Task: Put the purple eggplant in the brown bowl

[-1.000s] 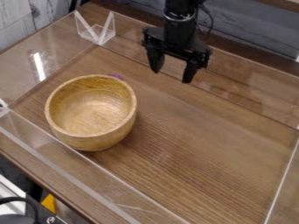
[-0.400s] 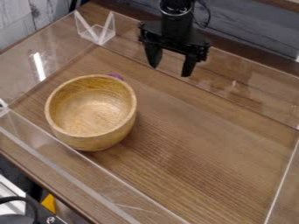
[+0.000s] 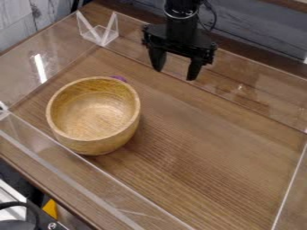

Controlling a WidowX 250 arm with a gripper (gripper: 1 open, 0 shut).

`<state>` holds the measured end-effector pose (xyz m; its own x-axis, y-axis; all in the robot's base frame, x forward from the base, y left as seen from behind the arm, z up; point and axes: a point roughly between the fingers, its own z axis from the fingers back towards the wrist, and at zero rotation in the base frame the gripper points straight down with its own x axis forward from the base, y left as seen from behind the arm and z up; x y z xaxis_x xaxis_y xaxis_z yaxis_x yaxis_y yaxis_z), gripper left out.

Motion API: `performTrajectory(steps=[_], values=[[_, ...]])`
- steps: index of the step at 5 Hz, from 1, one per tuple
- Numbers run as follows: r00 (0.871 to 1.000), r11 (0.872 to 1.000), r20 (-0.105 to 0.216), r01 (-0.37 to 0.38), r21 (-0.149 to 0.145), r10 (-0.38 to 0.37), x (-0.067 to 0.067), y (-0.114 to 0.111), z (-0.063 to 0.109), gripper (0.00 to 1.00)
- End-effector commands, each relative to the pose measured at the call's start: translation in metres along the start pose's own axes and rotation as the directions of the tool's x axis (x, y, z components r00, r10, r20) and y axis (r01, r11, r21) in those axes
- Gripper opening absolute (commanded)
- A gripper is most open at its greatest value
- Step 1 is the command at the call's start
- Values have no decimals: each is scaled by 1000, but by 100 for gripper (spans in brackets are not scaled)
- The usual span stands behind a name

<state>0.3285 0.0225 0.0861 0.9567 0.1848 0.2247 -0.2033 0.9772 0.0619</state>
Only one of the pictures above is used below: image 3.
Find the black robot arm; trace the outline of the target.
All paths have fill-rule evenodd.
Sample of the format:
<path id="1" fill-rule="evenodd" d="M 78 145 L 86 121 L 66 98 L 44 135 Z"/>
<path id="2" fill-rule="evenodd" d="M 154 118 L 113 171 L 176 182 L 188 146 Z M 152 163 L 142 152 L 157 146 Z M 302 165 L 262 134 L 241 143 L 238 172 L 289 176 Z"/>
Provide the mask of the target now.
<path id="1" fill-rule="evenodd" d="M 209 38 L 209 32 L 197 27 L 201 4 L 206 6 L 216 20 L 216 12 L 206 0 L 165 0 L 162 7 L 165 23 L 150 23 L 142 26 L 141 42 L 148 49 L 153 69 L 161 71 L 168 53 L 189 58 L 186 81 L 193 81 L 201 67 L 213 63 L 217 50 L 217 44 Z"/>

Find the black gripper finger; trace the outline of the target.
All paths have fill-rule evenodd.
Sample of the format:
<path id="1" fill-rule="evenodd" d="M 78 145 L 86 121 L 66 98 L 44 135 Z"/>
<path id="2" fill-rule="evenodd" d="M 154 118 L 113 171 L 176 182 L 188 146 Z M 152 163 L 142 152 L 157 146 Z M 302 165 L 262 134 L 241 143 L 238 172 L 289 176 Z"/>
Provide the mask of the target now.
<path id="1" fill-rule="evenodd" d="M 188 66 L 186 80 L 193 81 L 197 77 L 197 74 L 201 70 L 202 59 L 200 57 L 193 57 L 190 59 L 190 64 Z"/>
<path id="2" fill-rule="evenodd" d="M 148 55 L 153 69 L 160 72 L 165 64 L 166 52 L 162 49 L 150 47 L 148 49 Z"/>

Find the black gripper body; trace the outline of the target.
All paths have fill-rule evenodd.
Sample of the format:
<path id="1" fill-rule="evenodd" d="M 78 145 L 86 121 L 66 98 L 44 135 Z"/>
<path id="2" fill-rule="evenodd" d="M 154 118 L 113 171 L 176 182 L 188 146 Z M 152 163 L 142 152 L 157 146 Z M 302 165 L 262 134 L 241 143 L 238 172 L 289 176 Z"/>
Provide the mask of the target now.
<path id="1" fill-rule="evenodd" d="M 145 24 L 142 34 L 148 49 L 154 47 L 186 58 L 200 57 L 204 65 L 213 63 L 217 44 L 204 30 L 194 29 L 192 34 L 182 34 L 169 32 L 165 24 Z"/>

